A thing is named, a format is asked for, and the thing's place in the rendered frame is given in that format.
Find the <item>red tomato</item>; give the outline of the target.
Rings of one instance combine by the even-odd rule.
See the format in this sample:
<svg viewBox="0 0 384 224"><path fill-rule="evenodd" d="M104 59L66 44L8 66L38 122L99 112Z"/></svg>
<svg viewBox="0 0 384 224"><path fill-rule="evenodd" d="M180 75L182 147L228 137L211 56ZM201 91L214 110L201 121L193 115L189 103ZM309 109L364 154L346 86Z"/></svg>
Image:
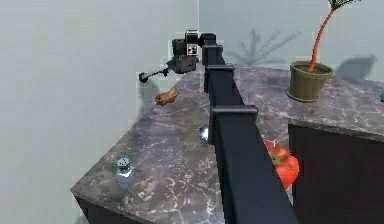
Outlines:
<svg viewBox="0 0 384 224"><path fill-rule="evenodd" d="M273 141L264 140L264 145L284 189L288 190L295 182L300 171L297 158L288 149L277 146Z"/></svg>

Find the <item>potted plant in olive pot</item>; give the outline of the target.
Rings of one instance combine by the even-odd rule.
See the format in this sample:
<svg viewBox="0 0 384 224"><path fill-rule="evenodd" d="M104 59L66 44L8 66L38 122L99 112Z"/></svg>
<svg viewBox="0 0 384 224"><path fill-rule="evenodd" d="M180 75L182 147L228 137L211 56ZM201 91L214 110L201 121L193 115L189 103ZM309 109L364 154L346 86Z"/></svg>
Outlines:
<svg viewBox="0 0 384 224"><path fill-rule="evenodd" d="M325 83L333 76L334 70L317 62L319 45L322 35L334 13L342 7L361 0L327 0L330 11L321 23L314 41L311 59L309 61L294 61L290 64L289 86L286 95L302 103L313 103L319 98Z"/></svg>

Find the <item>silver round object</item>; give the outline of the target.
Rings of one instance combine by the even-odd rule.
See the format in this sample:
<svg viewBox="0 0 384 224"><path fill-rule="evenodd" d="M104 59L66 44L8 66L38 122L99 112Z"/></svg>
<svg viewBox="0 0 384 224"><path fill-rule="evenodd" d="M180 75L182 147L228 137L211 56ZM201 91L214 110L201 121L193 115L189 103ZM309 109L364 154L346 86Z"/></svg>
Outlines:
<svg viewBox="0 0 384 224"><path fill-rule="evenodd" d="M199 128L198 128L198 136L199 138L207 143L208 142L208 135L209 135L209 129L208 129L208 126L207 125L201 125Z"/></svg>

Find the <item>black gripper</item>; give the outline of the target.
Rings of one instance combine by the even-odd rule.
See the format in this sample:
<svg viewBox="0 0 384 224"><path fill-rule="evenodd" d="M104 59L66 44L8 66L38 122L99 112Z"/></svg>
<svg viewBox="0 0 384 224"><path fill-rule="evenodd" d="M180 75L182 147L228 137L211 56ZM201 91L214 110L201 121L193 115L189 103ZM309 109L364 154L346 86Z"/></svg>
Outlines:
<svg viewBox="0 0 384 224"><path fill-rule="evenodd" d="M196 70L196 64L199 62L197 44L188 44L185 39L174 39L172 41L172 52L172 59L167 62L170 70L177 74L184 74ZM139 81L146 83L150 77L158 74L167 76L169 72L168 68L149 73L141 72L138 75Z"/></svg>

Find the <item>grey marble kitchen counter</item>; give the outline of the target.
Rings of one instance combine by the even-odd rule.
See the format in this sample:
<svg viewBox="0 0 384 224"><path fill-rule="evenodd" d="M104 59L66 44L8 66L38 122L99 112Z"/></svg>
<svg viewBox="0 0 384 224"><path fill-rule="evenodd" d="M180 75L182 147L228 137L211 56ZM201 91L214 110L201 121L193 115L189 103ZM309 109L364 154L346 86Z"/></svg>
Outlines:
<svg viewBox="0 0 384 224"><path fill-rule="evenodd" d="M149 110L74 186L89 224L225 224L204 69L182 77L177 98ZM264 140L299 162L285 190L300 224L384 224L384 83L333 78L319 99L300 103L285 90L286 70L234 67L243 102L258 108ZM122 188L117 161L136 178Z"/></svg>

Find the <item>glass salt shaker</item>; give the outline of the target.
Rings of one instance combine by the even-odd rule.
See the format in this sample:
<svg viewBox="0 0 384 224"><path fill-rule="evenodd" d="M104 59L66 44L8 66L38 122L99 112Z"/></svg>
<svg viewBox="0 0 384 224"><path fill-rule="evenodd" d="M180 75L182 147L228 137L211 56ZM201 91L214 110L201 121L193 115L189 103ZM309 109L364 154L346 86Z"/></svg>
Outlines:
<svg viewBox="0 0 384 224"><path fill-rule="evenodd" d="M134 184L136 170L128 158L123 157L117 161L116 178L122 188L129 188Z"/></svg>

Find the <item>brown sausage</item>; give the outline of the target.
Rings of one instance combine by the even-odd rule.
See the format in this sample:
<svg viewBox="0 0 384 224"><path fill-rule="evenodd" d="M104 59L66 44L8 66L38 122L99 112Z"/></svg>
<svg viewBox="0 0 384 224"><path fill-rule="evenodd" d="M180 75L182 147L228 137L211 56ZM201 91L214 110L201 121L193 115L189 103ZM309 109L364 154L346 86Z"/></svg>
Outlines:
<svg viewBox="0 0 384 224"><path fill-rule="evenodd" d="M165 93L158 94L155 97L155 101L158 105L164 106L168 103L173 103L178 95L178 92L175 88L171 88L169 91Z"/></svg>

